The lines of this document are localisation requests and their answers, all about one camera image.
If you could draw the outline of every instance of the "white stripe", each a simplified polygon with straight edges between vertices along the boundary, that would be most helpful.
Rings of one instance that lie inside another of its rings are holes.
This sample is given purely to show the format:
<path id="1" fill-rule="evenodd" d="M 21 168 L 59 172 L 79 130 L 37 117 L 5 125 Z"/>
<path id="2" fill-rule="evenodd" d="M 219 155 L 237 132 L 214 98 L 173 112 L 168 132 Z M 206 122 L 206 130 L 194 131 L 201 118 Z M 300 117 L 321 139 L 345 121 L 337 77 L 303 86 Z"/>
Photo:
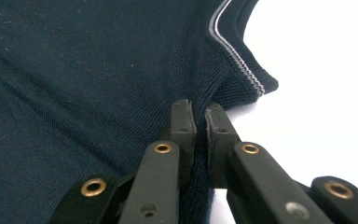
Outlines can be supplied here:
<path id="1" fill-rule="evenodd" d="M 245 61 L 242 59 L 240 54 L 226 41 L 222 35 L 220 35 L 219 29 L 218 29 L 218 23 L 220 20 L 220 17 L 222 16 L 223 12 L 226 10 L 228 5 L 231 3 L 232 0 L 225 0 L 219 8 L 214 12 L 214 14 L 211 17 L 211 20 L 209 22 L 209 33 L 212 35 L 212 37 L 219 42 L 231 55 L 231 57 L 234 59 L 234 61 L 237 63 L 240 70 L 246 75 L 248 80 L 253 84 L 254 88 L 257 91 L 258 96 L 262 96 L 265 94 L 264 86 L 258 81 L 257 77 L 255 77 L 255 74 L 252 72 L 252 70 L 248 67 L 248 65 L 245 63 Z"/>

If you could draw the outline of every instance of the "screw hole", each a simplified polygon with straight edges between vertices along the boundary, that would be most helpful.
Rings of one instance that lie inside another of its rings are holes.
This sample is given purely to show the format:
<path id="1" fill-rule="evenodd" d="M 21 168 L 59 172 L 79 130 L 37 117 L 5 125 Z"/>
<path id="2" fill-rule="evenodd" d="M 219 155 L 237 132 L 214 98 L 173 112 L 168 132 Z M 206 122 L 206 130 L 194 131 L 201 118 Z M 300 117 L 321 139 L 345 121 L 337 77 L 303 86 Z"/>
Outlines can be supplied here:
<path id="1" fill-rule="evenodd" d="M 171 151 L 172 147 L 168 144 L 160 144 L 155 147 L 155 151 L 158 153 L 167 153 Z"/>
<path id="2" fill-rule="evenodd" d="M 92 184 L 87 186 L 87 190 L 94 191 L 94 190 L 99 189 L 100 187 L 101 187 L 100 183 L 92 183 Z"/>
<path id="3" fill-rule="evenodd" d="M 257 146 L 254 146 L 254 145 L 247 144 L 247 145 L 242 146 L 242 150 L 249 154 L 256 154 L 260 151 L 260 148 L 258 148 Z"/>
<path id="4" fill-rule="evenodd" d="M 342 188 L 341 186 L 332 186 L 331 189 L 340 194 L 348 194 L 348 190 Z"/>
<path id="5" fill-rule="evenodd" d="M 141 207 L 142 217 L 153 217 L 157 213 L 157 207 L 154 203 L 145 203 Z"/>

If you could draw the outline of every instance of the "knit fabric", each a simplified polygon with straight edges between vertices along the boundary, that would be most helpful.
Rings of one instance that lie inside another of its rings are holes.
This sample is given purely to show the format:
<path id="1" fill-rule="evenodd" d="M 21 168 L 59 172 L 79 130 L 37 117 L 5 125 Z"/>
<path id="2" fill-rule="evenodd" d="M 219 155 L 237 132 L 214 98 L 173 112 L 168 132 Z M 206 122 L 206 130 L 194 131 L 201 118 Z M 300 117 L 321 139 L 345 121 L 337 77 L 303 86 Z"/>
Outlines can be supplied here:
<path id="1" fill-rule="evenodd" d="M 136 171 L 180 99 L 199 131 L 180 223 L 206 222 L 206 106 L 278 87 L 242 42 L 255 2 L 0 1 L 0 223 L 47 223 L 82 177 Z"/>

